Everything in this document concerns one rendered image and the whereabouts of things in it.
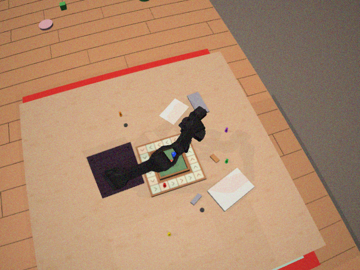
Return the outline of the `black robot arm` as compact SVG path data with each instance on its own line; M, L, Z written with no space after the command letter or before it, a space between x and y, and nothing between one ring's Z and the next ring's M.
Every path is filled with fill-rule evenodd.
M147 161L144 161L134 167L125 169L123 166L118 168L111 168L105 171L103 178L114 190L123 188L130 179L144 175L148 172L163 172L174 166L179 158L185 152L185 148L192 138L202 141L205 137L205 126L202 119L206 116L207 111L201 106L197 107L194 111L190 112L188 117L182 119L178 125L183 129L183 132L178 139L171 145L161 146L152 153ZM171 162L164 153L163 149L173 148L176 155Z

